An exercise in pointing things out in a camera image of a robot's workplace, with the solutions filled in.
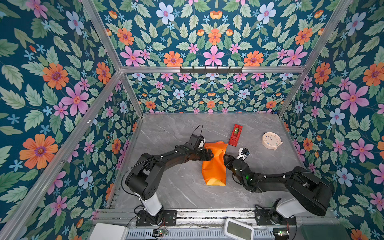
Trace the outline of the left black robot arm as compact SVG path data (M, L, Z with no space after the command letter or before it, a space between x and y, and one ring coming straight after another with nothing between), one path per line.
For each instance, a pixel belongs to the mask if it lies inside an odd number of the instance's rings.
M174 150L159 155L144 153L128 171L124 185L139 198L146 213L156 217L164 209L157 190L166 170L189 161L209 162L213 157L211 150L188 145L176 146Z

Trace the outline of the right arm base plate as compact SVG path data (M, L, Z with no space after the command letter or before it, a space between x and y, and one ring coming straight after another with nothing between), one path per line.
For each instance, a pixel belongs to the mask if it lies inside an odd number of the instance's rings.
M296 226L295 218L284 218L276 210L256 208L254 213L256 222L259 226Z

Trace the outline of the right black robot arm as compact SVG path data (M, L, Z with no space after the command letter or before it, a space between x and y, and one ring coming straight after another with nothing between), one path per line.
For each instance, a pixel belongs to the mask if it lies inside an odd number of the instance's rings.
M227 154L224 165L247 191L289 192L306 211L316 216L326 215L334 194L333 186L302 167L294 167L292 171L282 174L266 175L253 172L242 155L235 158Z

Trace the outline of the yellow orange wrapping paper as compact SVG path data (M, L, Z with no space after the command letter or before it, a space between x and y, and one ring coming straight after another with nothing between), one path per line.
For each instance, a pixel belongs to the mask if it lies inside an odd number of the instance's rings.
M210 161L203 162L202 175L207 186L226 186L227 168L224 156L228 144L220 141L205 144L205 149L214 155Z

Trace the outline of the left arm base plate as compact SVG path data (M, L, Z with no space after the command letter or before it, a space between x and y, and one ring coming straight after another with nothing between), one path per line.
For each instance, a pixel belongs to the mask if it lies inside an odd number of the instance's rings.
M144 210L139 211L136 220L137 227L175 226L177 221L176 210L160 210L156 216L151 216Z

